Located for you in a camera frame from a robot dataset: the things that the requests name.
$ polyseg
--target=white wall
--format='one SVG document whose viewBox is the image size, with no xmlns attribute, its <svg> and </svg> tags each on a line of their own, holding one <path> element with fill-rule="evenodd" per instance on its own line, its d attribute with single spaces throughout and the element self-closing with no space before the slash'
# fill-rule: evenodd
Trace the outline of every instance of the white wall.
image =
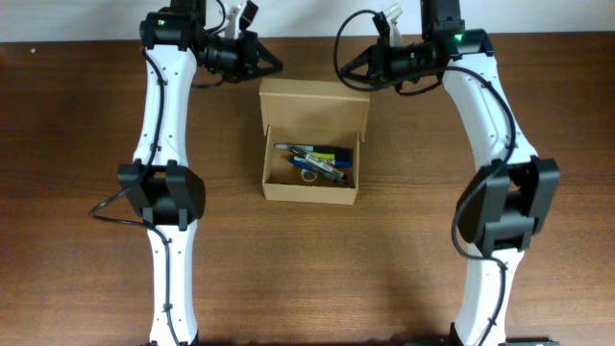
<svg viewBox="0 0 615 346">
<path fill-rule="evenodd" d="M 238 0 L 223 0 L 235 4 Z M 383 10 L 396 0 L 255 0 L 251 30 L 261 37 L 330 37 L 360 9 Z M 402 34 L 421 32 L 420 0 L 397 0 Z M 615 0 L 460 0 L 467 28 L 489 33 L 614 31 Z M 147 12 L 169 0 L 0 0 L 0 41 L 137 39 Z M 208 1 L 208 27 L 220 20 Z M 369 15 L 345 35 L 375 35 Z"/>
</svg>

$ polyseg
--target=pen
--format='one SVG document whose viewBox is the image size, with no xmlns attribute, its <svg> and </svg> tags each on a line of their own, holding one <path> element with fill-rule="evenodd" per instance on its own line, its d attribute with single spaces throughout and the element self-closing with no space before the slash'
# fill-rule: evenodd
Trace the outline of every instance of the pen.
<svg viewBox="0 0 615 346">
<path fill-rule="evenodd" d="M 306 152 L 304 149 L 301 149 L 293 145 L 290 147 L 290 151 L 298 155 L 299 157 L 306 159 L 307 162 L 315 165 L 316 167 L 324 170 L 325 172 L 331 173 L 337 178 L 346 180 L 346 174 L 344 172 L 340 171 L 339 169 L 333 167 L 332 165 L 324 161 L 318 160 L 317 158 L 312 156 L 310 153 Z"/>
<path fill-rule="evenodd" d="M 333 174 L 327 173 L 326 171 L 324 171 L 322 169 L 319 169 L 319 168 L 316 168 L 316 167 L 313 167 L 313 166 L 311 166 L 311 165 L 309 165 L 309 164 L 307 164 L 305 162 L 297 161 L 294 158 L 290 158 L 290 160 L 288 160 L 288 161 L 290 163 L 296 165 L 299 168 L 302 168 L 302 169 L 305 169 L 307 171 L 314 172 L 314 173 L 317 173 L 317 174 L 321 174 L 324 177 L 326 177 L 328 179 L 331 179 L 331 180 L 333 180 L 334 182 L 336 182 L 338 184 L 346 184 L 346 180 L 345 179 L 343 179 L 343 178 L 339 179 L 339 178 L 335 177 Z"/>
<path fill-rule="evenodd" d="M 339 161 L 339 160 L 334 160 L 334 159 L 324 159 L 324 158 L 319 158 L 316 155 L 314 155 L 315 153 L 310 153 L 311 155 L 313 155 L 315 158 L 320 159 L 321 161 L 324 161 L 330 165 L 332 165 L 333 167 L 337 167 L 337 168 L 353 168 L 353 162 L 352 161 Z M 303 159 L 301 157 L 296 156 L 295 157 L 295 161 L 300 161 L 300 162 L 307 162 L 306 159 Z"/>
<path fill-rule="evenodd" d="M 353 150 L 337 148 L 327 145 L 295 145 L 295 144 L 276 144 L 276 148 L 290 150 L 291 147 L 298 147 L 306 151 L 307 153 L 314 153 L 315 155 L 322 156 L 319 159 L 335 159 L 340 161 L 352 161 Z"/>
</svg>

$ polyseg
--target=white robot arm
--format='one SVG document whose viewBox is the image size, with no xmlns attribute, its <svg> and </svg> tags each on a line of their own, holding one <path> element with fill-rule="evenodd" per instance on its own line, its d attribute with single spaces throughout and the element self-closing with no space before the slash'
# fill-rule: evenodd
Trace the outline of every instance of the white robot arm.
<svg viewBox="0 0 615 346">
<path fill-rule="evenodd" d="M 185 127 L 188 96 L 197 65 L 239 83 L 281 71 L 283 65 L 247 31 L 258 7 L 247 2 L 223 38 L 203 29 L 204 0 L 172 0 L 141 22 L 147 60 L 143 127 L 133 163 L 119 167 L 122 190 L 94 207 L 95 219 L 148 230 L 154 261 L 154 320 L 148 346 L 198 345 L 192 306 L 192 244 L 205 209 L 205 185 L 188 168 Z M 261 68 L 260 61 L 270 66 Z M 142 222 L 112 219 L 98 212 L 126 195 Z"/>
<path fill-rule="evenodd" d="M 453 223 L 455 248 L 469 262 L 463 303 L 448 345 L 499 346 L 506 342 L 504 317 L 514 273 L 531 237 L 542 228 L 559 171 L 553 160 L 541 161 L 523 135 L 505 99 L 488 35 L 483 30 L 465 30 L 458 1 L 422 1 L 424 42 L 409 46 L 399 43 L 395 20 L 390 19 L 391 13 L 399 16 L 397 9 L 395 5 L 384 12 L 356 12 L 342 24 L 333 52 L 335 72 L 342 83 L 360 91 L 395 87 L 401 95 L 418 95 L 444 85 L 453 97 L 477 174 L 459 199 Z M 340 68 L 341 33 L 363 13 L 374 15 L 380 38 Z M 367 72 L 357 74 L 355 70 L 365 64 Z M 401 92 L 403 82 L 416 83 L 425 76 L 436 76 L 438 82 Z M 511 183 L 518 190 L 509 191 Z M 469 243 L 467 252 L 458 244 L 457 227 Z"/>
</svg>

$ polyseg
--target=wooden table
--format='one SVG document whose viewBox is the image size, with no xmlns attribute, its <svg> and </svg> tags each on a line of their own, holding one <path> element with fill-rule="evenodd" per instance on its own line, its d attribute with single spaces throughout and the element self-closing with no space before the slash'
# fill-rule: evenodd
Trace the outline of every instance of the wooden table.
<svg viewBox="0 0 615 346">
<path fill-rule="evenodd" d="M 341 60 L 373 42 L 345 39 Z M 562 176 L 515 278 L 507 334 L 610 345 L 615 34 L 494 35 L 493 42 L 519 123 Z M 264 44 L 284 61 L 277 77 L 336 80 L 332 39 Z M 147 341 L 147 236 L 87 216 L 118 189 L 117 165 L 135 149 L 146 86 L 138 50 L 134 41 L 0 44 L 2 345 Z M 215 78 L 200 71 L 197 79 Z M 372 94 L 357 203 L 344 207 L 263 199 L 258 85 L 190 94 L 190 166 L 208 189 L 193 258 L 201 338 L 447 334 L 466 268 L 449 227 L 474 165 L 445 90 Z M 133 215 L 125 201 L 111 209 Z"/>
</svg>

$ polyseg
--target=open cardboard box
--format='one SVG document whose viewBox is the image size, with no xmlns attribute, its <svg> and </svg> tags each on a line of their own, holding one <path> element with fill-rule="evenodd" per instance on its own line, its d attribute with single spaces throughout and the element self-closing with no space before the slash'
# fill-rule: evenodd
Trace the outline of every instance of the open cardboard box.
<svg viewBox="0 0 615 346">
<path fill-rule="evenodd" d="M 341 83 L 262 79 L 262 128 L 267 136 L 262 189 L 267 200 L 352 205 L 358 192 L 359 144 L 365 140 L 369 93 Z M 277 143 L 328 145 L 353 149 L 353 168 L 342 169 L 348 183 L 324 177 L 301 179 L 292 153 Z"/>
</svg>

